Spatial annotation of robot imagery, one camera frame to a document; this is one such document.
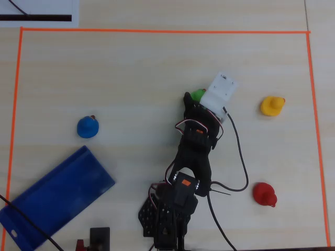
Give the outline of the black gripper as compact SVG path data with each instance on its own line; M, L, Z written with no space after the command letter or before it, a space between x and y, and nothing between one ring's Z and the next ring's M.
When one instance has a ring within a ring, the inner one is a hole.
M189 92L185 92L183 102L183 139L213 150L224 133L220 119L209 109L194 102Z

